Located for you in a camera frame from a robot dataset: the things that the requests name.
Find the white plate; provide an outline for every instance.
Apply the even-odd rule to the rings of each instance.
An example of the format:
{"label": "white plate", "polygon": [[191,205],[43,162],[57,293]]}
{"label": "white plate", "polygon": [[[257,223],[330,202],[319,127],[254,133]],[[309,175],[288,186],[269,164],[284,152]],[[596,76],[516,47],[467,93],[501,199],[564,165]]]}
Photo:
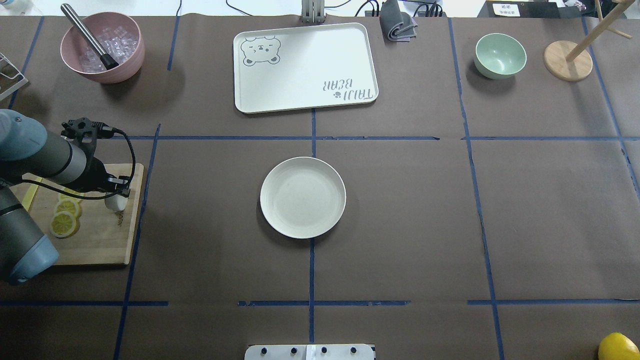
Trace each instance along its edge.
{"label": "white plate", "polygon": [[267,175],[260,207],[279,233],[308,239],[331,229],[342,216],[347,191],[335,169],[316,158],[285,160]]}
{"label": "white plate", "polygon": [[372,102],[378,82],[367,29],[348,23],[240,33],[234,93],[243,113]]}

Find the wooden cutting board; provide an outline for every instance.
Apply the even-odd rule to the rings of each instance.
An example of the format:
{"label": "wooden cutting board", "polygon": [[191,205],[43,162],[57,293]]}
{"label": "wooden cutting board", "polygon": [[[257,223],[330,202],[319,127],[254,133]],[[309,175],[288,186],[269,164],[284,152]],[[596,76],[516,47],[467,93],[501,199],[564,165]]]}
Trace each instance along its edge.
{"label": "wooden cutting board", "polygon": [[[106,164],[107,172],[115,176],[129,175],[131,164]],[[127,207],[114,212],[104,205],[104,200],[82,200],[79,204],[81,214],[77,218],[78,231],[68,238],[59,239],[49,231],[49,224],[58,203],[58,193],[31,184],[13,186],[11,190],[27,207],[25,194],[32,186],[37,187],[29,214],[43,233],[49,236],[51,243],[60,253],[55,265],[128,265],[131,247],[138,227],[138,214],[142,197],[145,168],[136,164],[136,173],[130,189]],[[47,180],[42,182],[57,188],[63,188]],[[86,196],[101,196],[103,193],[90,192]]]}

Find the round wooden base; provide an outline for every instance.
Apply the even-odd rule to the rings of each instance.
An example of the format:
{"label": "round wooden base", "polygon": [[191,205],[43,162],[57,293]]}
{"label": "round wooden base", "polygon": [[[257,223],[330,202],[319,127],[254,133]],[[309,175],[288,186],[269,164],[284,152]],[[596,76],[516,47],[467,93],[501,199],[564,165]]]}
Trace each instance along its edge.
{"label": "round wooden base", "polygon": [[566,56],[578,44],[560,40],[545,49],[545,66],[557,78],[565,81],[580,81],[586,78],[593,69],[593,60],[589,52],[584,50],[573,61],[566,61]]}

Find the lemon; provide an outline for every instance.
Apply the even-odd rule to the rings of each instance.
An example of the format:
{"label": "lemon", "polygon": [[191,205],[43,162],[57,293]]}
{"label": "lemon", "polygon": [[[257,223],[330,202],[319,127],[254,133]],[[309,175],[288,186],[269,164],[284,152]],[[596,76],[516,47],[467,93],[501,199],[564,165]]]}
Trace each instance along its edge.
{"label": "lemon", "polygon": [[613,332],[600,342],[598,360],[640,360],[640,352],[628,337]]}
{"label": "lemon", "polygon": [[[74,195],[84,196],[84,193],[79,193],[79,192],[77,192],[77,191],[75,191],[75,190],[71,190],[71,189],[68,189],[68,188],[65,188],[64,190],[65,190],[66,192],[68,192],[68,193],[72,193],[72,194],[74,194]],[[74,199],[76,202],[81,202],[81,201],[82,201],[82,199],[78,199],[78,198],[71,197],[71,196],[66,196],[66,195],[65,195],[65,194],[63,194],[63,193],[59,193],[59,194],[58,194],[58,200],[62,200],[62,199]]]}
{"label": "lemon", "polygon": [[49,230],[57,238],[71,236],[77,230],[76,217],[68,211],[60,211],[51,218]]}
{"label": "lemon", "polygon": [[80,204],[78,204],[74,199],[67,197],[66,199],[58,201],[56,206],[53,208],[54,214],[57,214],[60,211],[68,211],[77,218],[80,216]]}

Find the black tip of utensil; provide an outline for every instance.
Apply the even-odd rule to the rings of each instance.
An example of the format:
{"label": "black tip of utensil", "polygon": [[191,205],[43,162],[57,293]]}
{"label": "black tip of utensil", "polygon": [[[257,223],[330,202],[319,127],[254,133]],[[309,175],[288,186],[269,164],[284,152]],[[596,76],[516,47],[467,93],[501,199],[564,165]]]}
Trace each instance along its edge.
{"label": "black tip of utensil", "polygon": [[109,54],[102,55],[100,57],[100,61],[102,61],[102,64],[104,64],[104,68],[107,70],[111,70],[119,65],[118,62],[115,61]]}

